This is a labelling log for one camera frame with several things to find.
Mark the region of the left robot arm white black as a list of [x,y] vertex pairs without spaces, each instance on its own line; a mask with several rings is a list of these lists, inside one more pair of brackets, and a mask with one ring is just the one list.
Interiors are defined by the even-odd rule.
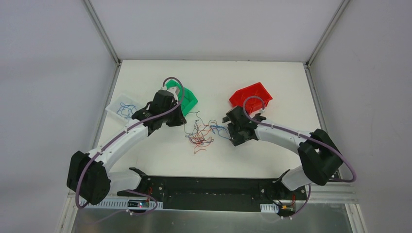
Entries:
[[87,153],[75,152],[70,161],[67,187],[76,193],[79,208],[83,198],[87,204],[96,205],[108,194],[131,190],[136,196],[147,193],[148,183],[135,168],[112,172],[113,165],[138,142],[149,137],[162,125],[181,126],[186,123],[178,100],[177,87],[158,90],[151,102],[137,110],[117,135],[104,145]]

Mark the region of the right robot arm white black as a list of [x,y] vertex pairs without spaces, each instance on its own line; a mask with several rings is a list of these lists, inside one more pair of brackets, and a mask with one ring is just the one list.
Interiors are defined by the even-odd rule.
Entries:
[[222,122],[227,123],[230,141],[234,146],[250,140],[265,141],[299,156],[301,165],[285,171],[275,181],[276,194],[282,199],[288,199],[296,189],[304,185],[325,185],[343,164],[342,159],[336,155],[337,147],[321,129],[300,133],[276,125],[261,114],[250,117],[240,106],[229,110]]

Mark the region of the clear plastic bin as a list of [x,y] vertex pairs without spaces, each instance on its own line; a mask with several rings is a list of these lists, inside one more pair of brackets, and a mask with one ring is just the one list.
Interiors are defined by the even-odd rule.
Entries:
[[135,99],[121,93],[116,98],[111,100],[105,110],[113,119],[126,123],[131,119],[132,115],[141,108],[142,105]]

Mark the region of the red plastic bin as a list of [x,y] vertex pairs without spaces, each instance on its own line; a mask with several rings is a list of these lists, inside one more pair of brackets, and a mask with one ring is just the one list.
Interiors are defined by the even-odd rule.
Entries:
[[233,107],[235,106],[243,106],[244,101],[248,97],[259,97],[263,100],[264,104],[256,98],[249,99],[246,102],[245,110],[247,113],[253,113],[260,110],[263,105],[267,106],[268,103],[273,99],[270,93],[266,90],[264,85],[261,82],[252,84],[250,86],[244,87],[242,89],[237,90],[230,98],[229,102]]

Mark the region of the green plastic bin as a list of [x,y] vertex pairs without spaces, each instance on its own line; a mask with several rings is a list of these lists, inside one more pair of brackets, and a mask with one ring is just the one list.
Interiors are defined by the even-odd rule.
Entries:
[[[182,88],[181,88],[181,85],[176,80],[173,80],[173,79],[168,80],[165,83],[165,86],[168,89],[172,87],[177,87],[179,89],[179,93],[177,94],[177,96],[179,100],[181,100]],[[194,93],[190,91],[189,89],[187,89],[186,87],[184,87],[184,99],[181,103],[181,109],[182,109],[183,116],[186,116],[194,108],[194,106],[197,103],[198,103],[198,100],[196,96],[194,95]]]

